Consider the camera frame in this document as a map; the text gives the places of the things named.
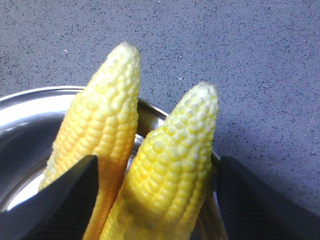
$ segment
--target gray countertop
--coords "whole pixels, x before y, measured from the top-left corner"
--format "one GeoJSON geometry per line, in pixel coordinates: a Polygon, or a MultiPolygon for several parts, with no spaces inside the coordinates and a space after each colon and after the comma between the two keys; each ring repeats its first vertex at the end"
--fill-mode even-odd
{"type": "Polygon", "coordinates": [[[320,215],[319,0],[67,2],[0,2],[0,97],[84,86],[131,42],[140,98],[169,113],[196,83],[215,83],[215,151],[320,215]]]}

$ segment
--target yellow corn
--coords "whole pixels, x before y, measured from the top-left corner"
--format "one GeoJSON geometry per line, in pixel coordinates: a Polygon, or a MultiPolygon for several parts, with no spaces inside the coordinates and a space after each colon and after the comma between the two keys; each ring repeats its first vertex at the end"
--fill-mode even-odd
{"type": "Polygon", "coordinates": [[[201,82],[142,142],[100,240],[188,240],[205,200],[218,97],[201,82]]]}
{"type": "Polygon", "coordinates": [[[139,51],[123,42],[76,95],[53,143],[39,189],[83,156],[98,156],[99,190],[84,240],[98,239],[121,186],[137,132],[139,86],[139,51]]]}

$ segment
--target ear of corn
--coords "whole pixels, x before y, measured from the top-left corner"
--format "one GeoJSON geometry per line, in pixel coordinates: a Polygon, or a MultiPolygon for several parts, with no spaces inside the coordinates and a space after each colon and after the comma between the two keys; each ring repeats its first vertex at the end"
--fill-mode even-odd
{"type": "Polygon", "coordinates": [[[99,190],[84,240],[98,239],[121,186],[138,126],[140,54],[123,42],[78,93],[61,124],[40,190],[85,155],[98,156],[99,190]]]}
{"type": "Polygon", "coordinates": [[[132,162],[100,240],[188,240],[205,200],[218,97],[201,82],[150,132],[132,162]]]}

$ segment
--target speckled countertop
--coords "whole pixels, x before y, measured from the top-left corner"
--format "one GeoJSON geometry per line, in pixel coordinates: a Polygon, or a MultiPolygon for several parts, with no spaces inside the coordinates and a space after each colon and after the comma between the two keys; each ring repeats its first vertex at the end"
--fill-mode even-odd
{"type": "Polygon", "coordinates": [[[215,151],[320,215],[319,0],[2,0],[0,26],[0,97],[84,86],[132,42],[142,99],[170,112],[216,83],[215,151]]]}

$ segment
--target stainless steel bowl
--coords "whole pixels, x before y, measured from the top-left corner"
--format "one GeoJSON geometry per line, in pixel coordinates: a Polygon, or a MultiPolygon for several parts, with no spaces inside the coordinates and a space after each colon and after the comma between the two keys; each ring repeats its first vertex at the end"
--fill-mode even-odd
{"type": "MultiPolygon", "coordinates": [[[[75,95],[83,86],[45,87],[0,98],[0,212],[37,192],[52,142],[75,95]]],[[[151,130],[167,113],[141,99],[138,130],[128,167],[151,130]]],[[[212,161],[218,157],[212,154],[212,161]]],[[[225,239],[214,198],[207,198],[192,240],[225,239]]]]}

